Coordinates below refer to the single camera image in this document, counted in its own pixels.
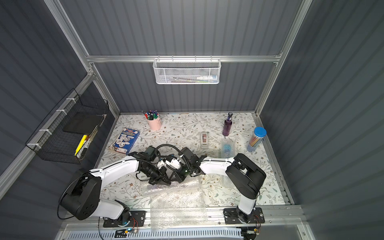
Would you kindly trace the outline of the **clear tape dispenser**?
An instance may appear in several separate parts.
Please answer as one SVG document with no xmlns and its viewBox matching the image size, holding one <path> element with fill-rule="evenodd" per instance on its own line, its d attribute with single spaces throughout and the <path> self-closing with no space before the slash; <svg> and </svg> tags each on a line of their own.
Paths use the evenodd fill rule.
<svg viewBox="0 0 384 240">
<path fill-rule="evenodd" d="M 201 143 L 202 149 L 207 149 L 209 147 L 208 133 L 207 132 L 201 132 L 200 143 Z"/>
</svg>

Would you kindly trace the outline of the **clear bubble wrap sheet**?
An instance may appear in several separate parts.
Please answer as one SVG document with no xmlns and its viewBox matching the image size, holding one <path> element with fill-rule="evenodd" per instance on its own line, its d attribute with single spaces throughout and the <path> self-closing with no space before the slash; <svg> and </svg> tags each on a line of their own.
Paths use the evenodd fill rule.
<svg viewBox="0 0 384 240">
<path fill-rule="evenodd" d="M 154 232 L 180 226 L 196 226 L 208 219 L 204 193 L 198 178 L 186 178 L 170 186 L 145 185 L 150 198 L 151 229 Z"/>
<path fill-rule="evenodd" d="M 235 156 L 235 143 L 227 138 L 224 137 L 221 139 L 221 158 L 228 159 L 233 158 Z"/>
</svg>

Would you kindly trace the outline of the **purple bottle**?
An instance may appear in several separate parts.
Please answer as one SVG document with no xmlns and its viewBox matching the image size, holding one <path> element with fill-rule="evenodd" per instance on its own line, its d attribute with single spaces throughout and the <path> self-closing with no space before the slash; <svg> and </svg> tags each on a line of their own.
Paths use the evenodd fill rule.
<svg viewBox="0 0 384 240">
<path fill-rule="evenodd" d="M 227 137 L 230 134 L 232 124 L 233 124 L 232 117 L 233 117 L 233 113 L 229 112 L 226 120 L 224 121 L 222 134 L 225 137 Z"/>
</svg>

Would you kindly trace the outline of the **blue glass bottle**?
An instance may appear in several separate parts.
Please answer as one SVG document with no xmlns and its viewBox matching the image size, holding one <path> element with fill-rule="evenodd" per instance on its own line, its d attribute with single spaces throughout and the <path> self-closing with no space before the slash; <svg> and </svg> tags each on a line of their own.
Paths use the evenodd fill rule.
<svg viewBox="0 0 384 240">
<path fill-rule="evenodd" d="M 222 158 L 232 158 L 234 157 L 234 149 L 232 144 L 223 144 L 222 145 Z"/>
</svg>

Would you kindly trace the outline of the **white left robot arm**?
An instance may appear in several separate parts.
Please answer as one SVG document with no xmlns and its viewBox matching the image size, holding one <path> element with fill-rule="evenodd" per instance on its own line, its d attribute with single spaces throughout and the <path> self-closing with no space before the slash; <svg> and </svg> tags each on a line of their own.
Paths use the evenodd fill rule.
<svg viewBox="0 0 384 240">
<path fill-rule="evenodd" d="M 64 191 L 59 206 L 78 220 L 99 217 L 127 225 L 131 221 L 130 208 L 119 200 L 101 198 L 101 191 L 121 177 L 138 171 L 149 178 L 151 185 L 169 186 L 171 180 L 167 176 L 166 167 L 159 167 L 154 162 L 159 153 L 156 148 L 150 146 L 144 152 L 129 153 L 120 161 L 80 175 Z"/>
</svg>

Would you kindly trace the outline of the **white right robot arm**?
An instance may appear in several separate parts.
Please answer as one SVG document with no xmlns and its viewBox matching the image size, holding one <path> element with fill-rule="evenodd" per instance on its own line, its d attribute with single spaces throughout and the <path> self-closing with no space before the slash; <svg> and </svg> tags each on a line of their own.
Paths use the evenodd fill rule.
<svg viewBox="0 0 384 240">
<path fill-rule="evenodd" d="M 232 158 L 212 158 L 197 156 L 188 148 L 176 155 L 170 155 L 173 168 L 181 167 L 182 173 L 191 177 L 216 174 L 227 176 L 240 192 L 240 202 L 236 208 L 237 218 L 241 223 L 249 223 L 254 217 L 254 207 L 261 191 L 266 173 L 244 154 Z"/>
</svg>

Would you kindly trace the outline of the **blue children's book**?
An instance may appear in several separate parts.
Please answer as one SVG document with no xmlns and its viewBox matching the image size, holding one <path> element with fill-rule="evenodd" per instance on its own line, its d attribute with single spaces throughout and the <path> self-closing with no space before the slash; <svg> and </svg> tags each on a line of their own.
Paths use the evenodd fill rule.
<svg viewBox="0 0 384 240">
<path fill-rule="evenodd" d="M 138 130 L 123 128 L 112 147 L 116 152 L 128 155 L 139 135 L 140 132 Z"/>
</svg>

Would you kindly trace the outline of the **pink pen holder cup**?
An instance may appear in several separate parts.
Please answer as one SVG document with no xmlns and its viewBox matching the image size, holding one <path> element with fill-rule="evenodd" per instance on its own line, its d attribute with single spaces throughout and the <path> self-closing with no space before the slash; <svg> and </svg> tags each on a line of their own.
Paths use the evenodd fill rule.
<svg viewBox="0 0 384 240">
<path fill-rule="evenodd" d="M 160 117 L 153 120 L 147 120 L 147 122 L 152 131 L 158 131 L 162 127 L 162 120 Z"/>
</svg>

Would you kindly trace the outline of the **yellow highlighter marker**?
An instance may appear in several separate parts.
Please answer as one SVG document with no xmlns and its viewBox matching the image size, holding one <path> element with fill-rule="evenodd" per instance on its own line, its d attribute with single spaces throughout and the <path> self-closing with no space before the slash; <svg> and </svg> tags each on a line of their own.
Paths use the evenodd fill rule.
<svg viewBox="0 0 384 240">
<path fill-rule="evenodd" d="M 82 149 L 83 145 L 85 142 L 88 140 L 89 136 L 88 135 L 83 135 L 81 141 L 79 142 L 76 151 L 75 151 L 75 156 L 79 153 L 79 151 Z"/>
</svg>

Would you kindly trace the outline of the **blue-lidded pencil tube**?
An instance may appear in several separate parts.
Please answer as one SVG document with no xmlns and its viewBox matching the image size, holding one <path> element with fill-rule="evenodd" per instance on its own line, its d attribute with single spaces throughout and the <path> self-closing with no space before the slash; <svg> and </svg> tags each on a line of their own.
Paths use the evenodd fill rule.
<svg viewBox="0 0 384 240">
<path fill-rule="evenodd" d="M 253 131 L 253 135 L 248 141 L 247 151 L 251 153 L 254 152 L 266 135 L 267 131 L 264 128 L 256 127 Z"/>
</svg>

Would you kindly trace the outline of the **black notebook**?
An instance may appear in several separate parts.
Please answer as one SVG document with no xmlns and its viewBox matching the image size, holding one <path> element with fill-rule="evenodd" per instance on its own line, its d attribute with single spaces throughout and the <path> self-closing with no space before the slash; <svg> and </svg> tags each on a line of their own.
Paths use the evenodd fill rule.
<svg viewBox="0 0 384 240">
<path fill-rule="evenodd" d="M 91 135 L 94 129 L 104 119 L 103 115 L 96 115 L 86 112 L 76 113 L 67 124 L 63 127 L 63 131 L 72 134 Z"/>
</svg>

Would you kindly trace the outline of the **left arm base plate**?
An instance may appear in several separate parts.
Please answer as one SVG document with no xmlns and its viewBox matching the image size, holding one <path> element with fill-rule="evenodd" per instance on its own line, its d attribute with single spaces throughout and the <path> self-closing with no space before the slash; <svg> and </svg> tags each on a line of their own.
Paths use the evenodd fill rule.
<svg viewBox="0 0 384 240">
<path fill-rule="evenodd" d="M 116 219 L 104 218 L 104 228 L 127 228 L 127 227 L 143 227 L 146 219 L 146 211 L 123 211 L 122 215 Z"/>
</svg>

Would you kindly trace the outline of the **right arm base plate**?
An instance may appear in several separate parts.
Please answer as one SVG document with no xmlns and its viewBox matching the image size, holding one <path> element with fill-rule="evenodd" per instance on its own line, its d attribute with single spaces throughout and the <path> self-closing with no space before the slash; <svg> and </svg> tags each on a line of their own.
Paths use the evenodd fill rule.
<svg viewBox="0 0 384 240">
<path fill-rule="evenodd" d="M 249 215 L 243 213 L 239 208 L 225 208 L 223 210 L 225 223 L 235 224 L 264 224 L 265 218 L 261 208 L 253 208 Z"/>
</svg>

